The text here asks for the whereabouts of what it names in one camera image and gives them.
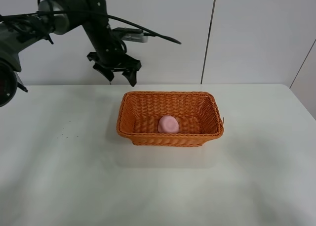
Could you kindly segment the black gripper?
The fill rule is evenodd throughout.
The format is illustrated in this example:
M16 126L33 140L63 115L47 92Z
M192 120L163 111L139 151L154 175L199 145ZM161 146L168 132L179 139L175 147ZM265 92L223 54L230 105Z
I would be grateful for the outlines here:
M141 61L127 54L125 43L113 32L86 32L95 51L87 55L89 61L94 61L93 69L101 73L109 82L114 79L110 69L126 68L122 75L134 87L137 84L137 71Z

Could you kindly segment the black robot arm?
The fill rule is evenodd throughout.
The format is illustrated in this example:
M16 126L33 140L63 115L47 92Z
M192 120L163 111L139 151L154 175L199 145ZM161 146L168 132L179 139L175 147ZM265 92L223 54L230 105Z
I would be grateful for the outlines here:
M63 35L82 26L95 51L87 55L93 68L108 81L121 72L131 86L137 83L141 62L127 54L127 34L142 34L143 29L112 29L105 0L38 0L34 14L0 18L0 104L8 104L17 89L27 92L18 77L19 53L40 40L51 44L51 34Z

